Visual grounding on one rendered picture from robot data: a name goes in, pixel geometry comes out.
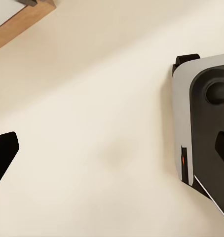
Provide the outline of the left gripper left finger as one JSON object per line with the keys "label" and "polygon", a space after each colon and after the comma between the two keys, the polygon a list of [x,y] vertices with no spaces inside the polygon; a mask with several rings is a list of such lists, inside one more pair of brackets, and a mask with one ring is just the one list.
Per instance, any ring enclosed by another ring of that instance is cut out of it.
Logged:
{"label": "left gripper left finger", "polygon": [[16,132],[0,135],[0,180],[19,151]]}

